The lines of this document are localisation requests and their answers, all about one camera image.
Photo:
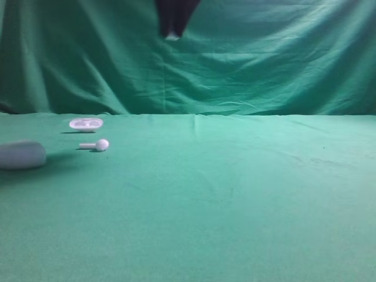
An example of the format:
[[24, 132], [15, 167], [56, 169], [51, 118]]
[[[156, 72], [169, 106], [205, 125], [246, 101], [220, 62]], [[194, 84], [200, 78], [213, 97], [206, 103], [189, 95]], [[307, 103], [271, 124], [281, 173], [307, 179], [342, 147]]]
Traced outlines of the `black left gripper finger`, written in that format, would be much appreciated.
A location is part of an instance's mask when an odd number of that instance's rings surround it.
[[182, 37], [187, 24], [201, 0], [178, 0], [175, 6], [174, 32]]

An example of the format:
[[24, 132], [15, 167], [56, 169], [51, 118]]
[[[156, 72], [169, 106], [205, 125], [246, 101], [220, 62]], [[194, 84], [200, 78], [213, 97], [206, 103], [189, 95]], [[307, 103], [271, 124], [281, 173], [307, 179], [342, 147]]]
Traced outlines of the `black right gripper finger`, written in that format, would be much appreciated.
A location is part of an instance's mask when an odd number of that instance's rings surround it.
[[159, 18], [159, 29], [162, 37], [168, 37], [173, 27], [173, 1], [155, 0]]

